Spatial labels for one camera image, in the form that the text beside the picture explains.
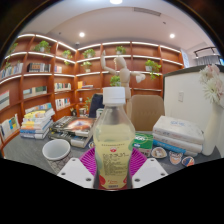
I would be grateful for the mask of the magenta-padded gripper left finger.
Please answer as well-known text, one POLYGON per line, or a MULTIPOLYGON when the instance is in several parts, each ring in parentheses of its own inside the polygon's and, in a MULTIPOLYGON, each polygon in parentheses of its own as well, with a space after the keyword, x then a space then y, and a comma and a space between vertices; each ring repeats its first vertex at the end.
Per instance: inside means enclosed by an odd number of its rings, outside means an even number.
POLYGON ((58 176, 78 186, 92 189, 96 173, 95 149, 91 148, 80 158, 72 157, 59 171, 58 176))

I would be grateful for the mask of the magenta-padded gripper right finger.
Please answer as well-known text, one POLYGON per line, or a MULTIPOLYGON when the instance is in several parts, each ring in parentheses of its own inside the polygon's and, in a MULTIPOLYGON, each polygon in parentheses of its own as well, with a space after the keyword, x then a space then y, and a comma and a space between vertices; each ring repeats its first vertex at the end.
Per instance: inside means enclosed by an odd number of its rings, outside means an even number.
POLYGON ((141 188, 163 177, 168 173, 155 158, 147 158, 137 149, 133 149, 129 162, 129 175, 133 188, 141 188))

